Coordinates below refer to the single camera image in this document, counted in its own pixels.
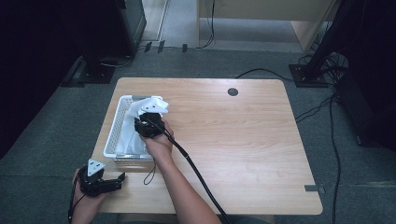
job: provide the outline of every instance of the white cloth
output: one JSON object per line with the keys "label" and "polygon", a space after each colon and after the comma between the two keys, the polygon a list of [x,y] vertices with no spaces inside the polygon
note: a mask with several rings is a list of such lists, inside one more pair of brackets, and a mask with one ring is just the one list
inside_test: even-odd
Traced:
{"label": "white cloth", "polygon": [[129,109],[125,112],[116,153],[118,155],[147,156],[146,144],[134,129],[134,119],[139,119],[139,116],[144,113],[160,113],[160,115],[168,113],[168,106],[169,104],[163,101],[161,96],[151,96],[144,100],[132,102]]}

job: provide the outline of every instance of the basket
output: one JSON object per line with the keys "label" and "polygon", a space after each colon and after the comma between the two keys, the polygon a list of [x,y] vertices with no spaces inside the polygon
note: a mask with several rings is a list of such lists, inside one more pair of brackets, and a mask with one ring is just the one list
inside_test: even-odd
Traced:
{"label": "basket", "polygon": [[119,104],[117,106],[116,115],[114,116],[113,124],[111,125],[110,134],[108,135],[105,149],[103,152],[105,157],[112,158],[114,161],[153,161],[152,157],[149,154],[118,154],[116,150],[125,113],[128,111],[132,102],[143,100],[149,97],[151,96],[121,96]]}

